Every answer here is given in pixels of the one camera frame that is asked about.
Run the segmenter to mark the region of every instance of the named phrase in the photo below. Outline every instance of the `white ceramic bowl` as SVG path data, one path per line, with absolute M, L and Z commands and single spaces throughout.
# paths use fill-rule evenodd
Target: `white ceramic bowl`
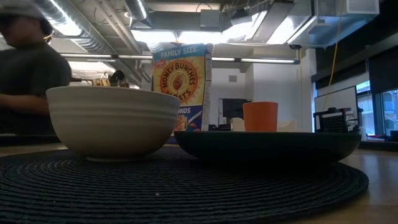
M 47 90 L 54 130 L 67 148 L 96 161 L 130 160 L 160 149 L 180 100 L 152 91 L 100 86 Z

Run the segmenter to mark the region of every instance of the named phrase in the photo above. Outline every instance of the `honey bunches of oats box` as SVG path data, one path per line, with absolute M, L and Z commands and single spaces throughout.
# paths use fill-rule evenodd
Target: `honey bunches of oats box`
M 194 44 L 154 54 L 153 90 L 181 101 L 174 131 L 207 131 L 212 45 Z M 176 143 L 172 134 L 169 143 Z

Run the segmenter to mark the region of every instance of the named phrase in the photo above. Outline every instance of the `woven placemat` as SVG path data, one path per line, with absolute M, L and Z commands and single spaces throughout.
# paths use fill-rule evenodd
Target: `woven placemat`
M 206 164 L 179 148 L 125 163 L 40 152 L 0 158 L 0 223 L 271 222 L 342 205 L 367 187 L 341 163 Z

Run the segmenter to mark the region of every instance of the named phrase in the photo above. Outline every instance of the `dark plate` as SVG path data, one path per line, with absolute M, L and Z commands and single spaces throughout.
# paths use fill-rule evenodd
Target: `dark plate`
M 359 146 L 359 134 L 176 131 L 180 147 L 207 160 L 335 162 Z

